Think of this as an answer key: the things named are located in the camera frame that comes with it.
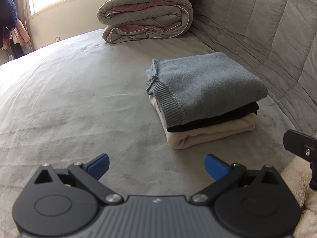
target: pink comforter lining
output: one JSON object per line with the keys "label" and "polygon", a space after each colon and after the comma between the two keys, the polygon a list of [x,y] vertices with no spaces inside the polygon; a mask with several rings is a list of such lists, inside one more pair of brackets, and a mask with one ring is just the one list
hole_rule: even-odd
{"label": "pink comforter lining", "polygon": [[145,3],[135,3],[135,4],[124,4],[120,6],[113,7],[109,11],[106,12],[106,17],[108,16],[112,17],[113,14],[121,13],[121,12],[135,12],[135,11],[141,11],[146,8],[154,7],[154,6],[160,6],[160,5],[180,5],[177,2],[169,2],[169,1],[155,1],[155,2],[145,2]]}
{"label": "pink comforter lining", "polygon": [[[132,34],[135,31],[139,31],[139,30],[143,30],[143,29],[149,29],[149,28],[155,28],[155,29],[160,29],[163,32],[167,32],[173,28],[176,28],[178,26],[182,25],[182,22],[178,21],[174,24],[171,24],[170,26],[164,27],[164,28],[160,28],[160,27],[156,27],[156,26],[143,26],[143,25],[125,25],[122,26],[120,28],[116,28],[119,29],[120,31],[122,31],[125,34]],[[110,43],[111,42],[111,33],[112,30],[110,32],[110,34],[107,36],[107,41]]]}
{"label": "pink comforter lining", "polygon": [[[112,9],[110,9],[106,12],[106,17],[107,18],[108,18],[108,16],[112,17],[114,14],[117,14],[117,13],[140,11],[140,10],[144,10],[146,8],[160,6],[160,5],[178,6],[188,13],[187,9],[177,2],[155,1],[155,2],[124,4],[124,5],[116,6],[116,7],[113,7]],[[125,25],[125,26],[122,26],[120,28],[113,28],[110,31],[109,35],[107,36],[107,41],[109,43],[111,42],[111,35],[112,35],[112,31],[114,29],[119,29],[121,32],[123,32],[125,34],[133,34],[136,31],[150,29],[150,28],[154,28],[157,30],[161,30],[163,32],[167,32],[167,31],[174,29],[174,28],[177,28],[178,26],[181,26],[181,25],[182,25],[182,22],[180,22],[180,21],[173,23],[167,27],[163,27],[163,28],[157,27],[157,26]]]}

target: blue gripper pad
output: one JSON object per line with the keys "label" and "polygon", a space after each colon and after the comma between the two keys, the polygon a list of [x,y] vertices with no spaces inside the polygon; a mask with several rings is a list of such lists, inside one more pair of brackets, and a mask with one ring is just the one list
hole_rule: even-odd
{"label": "blue gripper pad", "polygon": [[109,165],[109,156],[107,154],[101,154],[100,156],[85,164],[86,172],[96,180],[99,180],[101,176],[103,176],[109,170]]}
{"label": "blue gripper pad", "polygon": [[205,170],[215,180],[219,180],[229,173],[230,165],[212,154],[205,157]]}

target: gray quilted blanket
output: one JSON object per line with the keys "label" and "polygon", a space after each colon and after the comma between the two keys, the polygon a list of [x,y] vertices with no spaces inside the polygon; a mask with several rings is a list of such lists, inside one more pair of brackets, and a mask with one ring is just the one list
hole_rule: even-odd
{"label": "gray quilted blanket", "polygon": [[317,131],[317,0],[190,0],[190,31],[267,85],[308,135]]}

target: white fluffy blanket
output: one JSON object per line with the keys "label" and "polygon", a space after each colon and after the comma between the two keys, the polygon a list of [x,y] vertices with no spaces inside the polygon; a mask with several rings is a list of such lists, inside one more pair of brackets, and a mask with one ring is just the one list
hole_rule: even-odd
{"label": "white fluffy blanket", "polygon": [[294,237],[316,238],[317,191],[312,190],[309,186],[312,177],[309,162],[300,157],[295,157],[282,172],[282,177],[303,209]]}

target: navy jacket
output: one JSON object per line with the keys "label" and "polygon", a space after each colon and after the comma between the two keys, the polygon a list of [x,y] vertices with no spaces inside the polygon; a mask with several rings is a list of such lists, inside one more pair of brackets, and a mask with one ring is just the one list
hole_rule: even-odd
{"label": "navy jacket", "polygon": [[13,0],[0,0],[0,46],[11,37],[10,31],[17,25],[16,7]]}

